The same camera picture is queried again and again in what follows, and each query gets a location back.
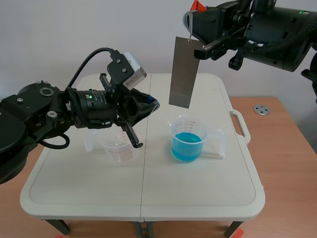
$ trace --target table leg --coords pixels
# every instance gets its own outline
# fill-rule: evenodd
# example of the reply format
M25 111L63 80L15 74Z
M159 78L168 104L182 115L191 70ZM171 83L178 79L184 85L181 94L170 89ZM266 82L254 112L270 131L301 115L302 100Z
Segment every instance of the table leg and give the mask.
M137 232L138 238L144 238L143 235L143 228L140 222L132 222L135 228L135 231Z
M223 234L226 238L230 238L243 222L233 222Z
M149 238L154 238L154 222L147 222Z
M68 235L70 233L70 229L67 224L63 220L45 220L50 223L53 227L59 230L63 235Z

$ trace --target table seam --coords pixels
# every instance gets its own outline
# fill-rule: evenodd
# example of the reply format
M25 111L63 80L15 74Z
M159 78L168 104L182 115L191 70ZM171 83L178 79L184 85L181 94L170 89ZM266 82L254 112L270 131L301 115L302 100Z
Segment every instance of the table seam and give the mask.
M152 82L152 74L150 76L150 91L149 95L151 94L151 82ZM144 170L145 170L145 156L147 153L147 139L148 139L148 125L149 125L149 117L147 117L147 131L145 136L145 149L144 149L144 161L143 161L143 177L142 177L142 188L141 188L141 203L140 203L140 218L142 213L142 196L143 196L143 184L144 184Z

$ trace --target white table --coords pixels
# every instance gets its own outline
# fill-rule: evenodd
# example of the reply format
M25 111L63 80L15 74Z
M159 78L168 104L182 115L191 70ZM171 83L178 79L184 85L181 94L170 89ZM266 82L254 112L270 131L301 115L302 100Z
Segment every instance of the white table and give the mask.
M71 128L67 149L43 150L21 192L22 208L65 234L63 219L236 221L232 233L260 213L265 194L247 148L250 134L241 114L232 109L222 81L198 74L190 108L184 109L168 104L170 79L171 74L150 74L137 87L157 98L161 107L134 127L144 143L135 162L120 167L100 148L86 153L83 138L88 130ZM99 75L87 76L77 88L102 89ZM167 122L185 114L202 117L225 132L224 159L208 157L208 142L192 163L173 158ZM235 132L230 114L238 118L244 137ZM52 141L63 143L61 138Z

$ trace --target empty measuring cup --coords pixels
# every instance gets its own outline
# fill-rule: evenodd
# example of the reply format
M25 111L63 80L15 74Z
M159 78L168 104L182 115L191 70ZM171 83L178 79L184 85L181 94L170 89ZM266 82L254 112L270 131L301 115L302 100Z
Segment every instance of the empty measuring cup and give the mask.
M215 138L219 143L217 151L209 153L213 157L224 157L224 135L220 130L208 128L205 121L191 116L179 116L169 122L172 134L172 153L182 161L191 162L198 158L204 142Z
M103 146L109 158L119 165L127 165L134 161L138 149L134 148L130 139L122 128L113 125L107 129L93 129L84 140L86 151L93 149L93 142Z

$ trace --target orange clip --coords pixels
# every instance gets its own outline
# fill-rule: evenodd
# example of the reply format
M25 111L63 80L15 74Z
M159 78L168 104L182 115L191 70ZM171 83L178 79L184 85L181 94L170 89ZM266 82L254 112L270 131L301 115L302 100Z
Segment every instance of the orange clip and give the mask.
M204 12L207 10L206 7L204 7L204 5L202 5L198 0L194 0L194 3L192 5L192 7L190 8L191 11L196 10L198 12Z
M231 238L241 238L243 234L244 234L244 231L238 228Z

